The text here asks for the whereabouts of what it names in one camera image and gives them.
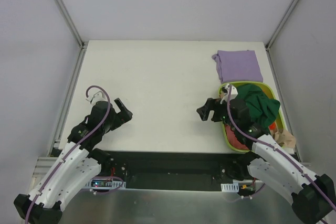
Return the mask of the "green polo shirt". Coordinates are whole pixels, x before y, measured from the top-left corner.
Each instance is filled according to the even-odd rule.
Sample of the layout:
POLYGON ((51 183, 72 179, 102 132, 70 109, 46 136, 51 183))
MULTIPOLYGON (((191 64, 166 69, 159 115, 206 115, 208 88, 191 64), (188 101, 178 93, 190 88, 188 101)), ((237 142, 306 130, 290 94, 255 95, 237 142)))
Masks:
POLYGON ((243 100, 249 108, 251 121, 261 127, 268 127, 276 120, 280 102, 268 96, 255 84, 244 84, 237 88, 237 99, 243 100))

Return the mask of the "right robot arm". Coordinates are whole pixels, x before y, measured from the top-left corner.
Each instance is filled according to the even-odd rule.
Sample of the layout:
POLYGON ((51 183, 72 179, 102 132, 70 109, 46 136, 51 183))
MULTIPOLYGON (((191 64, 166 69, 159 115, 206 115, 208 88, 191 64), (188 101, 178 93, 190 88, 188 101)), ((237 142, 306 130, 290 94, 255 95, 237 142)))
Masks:
POLYGON ((248 148, 225 170, 230 178, 261 180, 291 205, 303 223, 325 223, 325 217, 335 210, 333 180, 326 174, 317 175, 284 151, 265 129, 252 121, 243 100, 209 98, 196 111, 202 121, 207 121, 213 111, 211 120, 229 126, 248 148))

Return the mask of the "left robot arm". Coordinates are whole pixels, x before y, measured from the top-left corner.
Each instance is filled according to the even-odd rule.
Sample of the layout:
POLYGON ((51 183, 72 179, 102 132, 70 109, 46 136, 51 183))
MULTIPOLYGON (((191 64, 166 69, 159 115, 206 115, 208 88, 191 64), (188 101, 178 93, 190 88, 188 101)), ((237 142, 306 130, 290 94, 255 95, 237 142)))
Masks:
POLYGON ((72 198, 94 177, 110 177, 112 157, 97 148, 103 137, 129 122, 132 112, 122 101, 99 100, 89 115, 76 125, 57 160, 29 194, 19 194, 14 206, 25 223, 58 223, 72 198))

